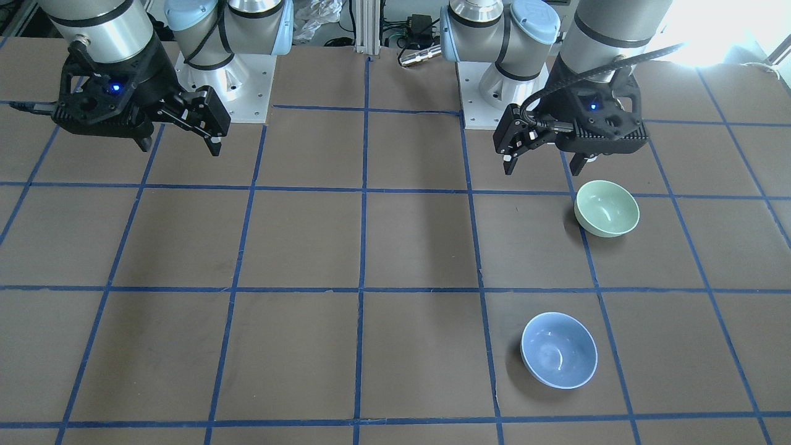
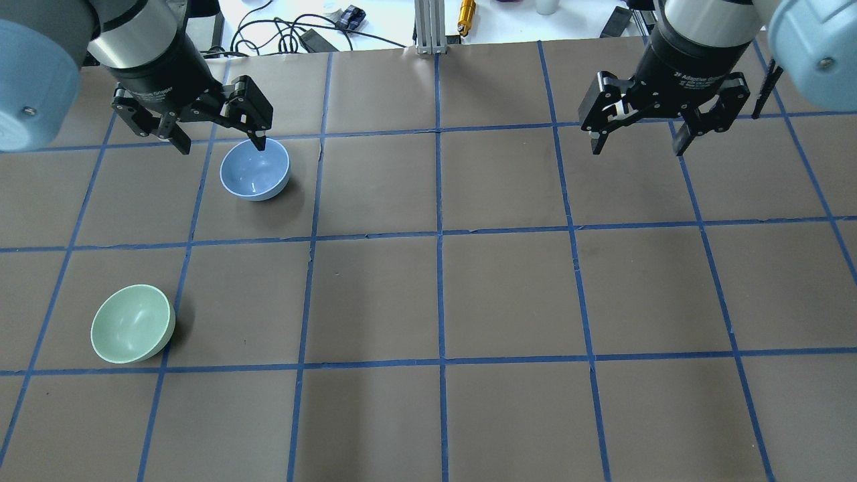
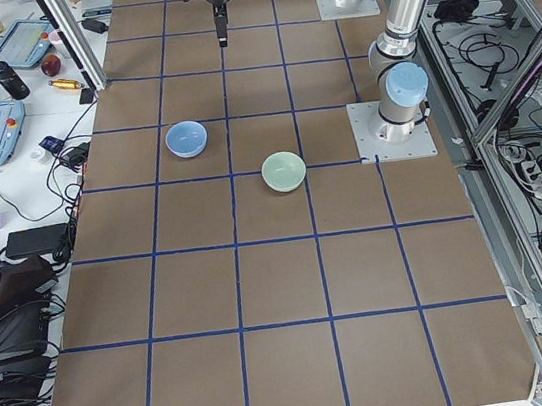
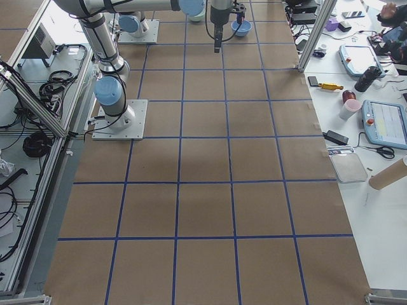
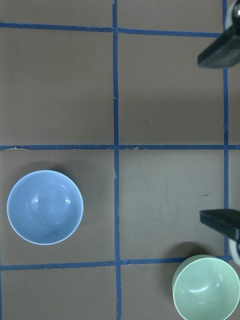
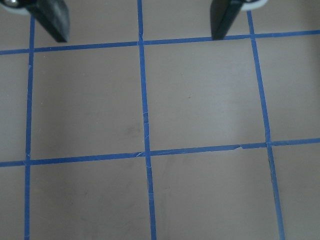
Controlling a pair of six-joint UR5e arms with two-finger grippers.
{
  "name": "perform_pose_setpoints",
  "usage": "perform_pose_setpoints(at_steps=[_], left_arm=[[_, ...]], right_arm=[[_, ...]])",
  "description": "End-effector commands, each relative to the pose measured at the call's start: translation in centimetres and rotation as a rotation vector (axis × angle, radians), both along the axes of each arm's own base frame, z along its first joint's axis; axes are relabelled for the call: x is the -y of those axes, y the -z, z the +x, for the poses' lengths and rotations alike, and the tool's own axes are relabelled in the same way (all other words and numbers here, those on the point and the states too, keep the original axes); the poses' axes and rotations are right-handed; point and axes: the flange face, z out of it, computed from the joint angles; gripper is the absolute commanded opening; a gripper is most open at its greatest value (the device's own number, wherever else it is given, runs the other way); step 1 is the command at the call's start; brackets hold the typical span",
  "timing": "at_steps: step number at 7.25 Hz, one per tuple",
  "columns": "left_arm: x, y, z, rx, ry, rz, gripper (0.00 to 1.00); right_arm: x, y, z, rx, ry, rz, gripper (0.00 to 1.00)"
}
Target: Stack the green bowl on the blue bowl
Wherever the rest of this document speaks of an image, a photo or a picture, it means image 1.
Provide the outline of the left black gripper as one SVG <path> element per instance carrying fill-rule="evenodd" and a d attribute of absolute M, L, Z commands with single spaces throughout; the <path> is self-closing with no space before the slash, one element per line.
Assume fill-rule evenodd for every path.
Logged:
<path fill-rule="evenodd" d="M 514 171 L 521 155 L 546 143 L 574 153 L 570 174 L 578 177 L 597 155 L 633 154 L 649 140 L 641 115 L 641 91 L 633 75 L 646 54 L 607 63 L 608 82 L 595 82 L 574 72 L 557 57 L 534 109 L 520 112 L 508 104 L 493 134 L 495 152 L 503 157 L 504 174 Z"/>

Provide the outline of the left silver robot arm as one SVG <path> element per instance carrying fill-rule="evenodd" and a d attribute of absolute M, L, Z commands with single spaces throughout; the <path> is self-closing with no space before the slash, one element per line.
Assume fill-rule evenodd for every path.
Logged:
<path fill-rule="evenodd" d="M 478 90 L 502 112 L 494 151 L 511 175 L 520 157 L 545 144 L 572 155 L 570 171 L 649 141 L 636 65 L 680 49 L 647 51 L 669 1 L 581 1 L 551 67 L 561 17 L 543 1 L 450 1 L 439 17 L 449 61 L 486 63 Z"/>

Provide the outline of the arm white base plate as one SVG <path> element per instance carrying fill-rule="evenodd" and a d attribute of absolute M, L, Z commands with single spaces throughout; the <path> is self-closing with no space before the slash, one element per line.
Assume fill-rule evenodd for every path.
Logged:
<path fill-rule="evenodd" d="M 208 71 L 190 67 L 179 54 L 175 69 L 188 91 L 204 85 L 214 88 L 232 123 L 265 124 L 276 62 L 271 54 L 236 54 L 225 67 Z"/>
<path fill-rule="evenodd" d="M 488 62 L 458 62 L 460 99 L 467 130 L 494 130 L 509 104 L 520 105 L 548 81 L 548 65 L 536 78 L 517 81 Z"/>

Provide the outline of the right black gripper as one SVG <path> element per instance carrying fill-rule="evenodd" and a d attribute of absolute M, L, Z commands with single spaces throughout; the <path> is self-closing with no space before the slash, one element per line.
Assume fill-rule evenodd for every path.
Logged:
<path fill-rule="evenodd" d="M 52 121 L 77 135 L 132 138 L 142 152 L 153 147 L 153 121 L 172 123 L 221 152 L 231 118 L 210 85 L 183 91 L 161 40 L 121 62 L 100 63 L 84 42 L 68 47 Z"/>

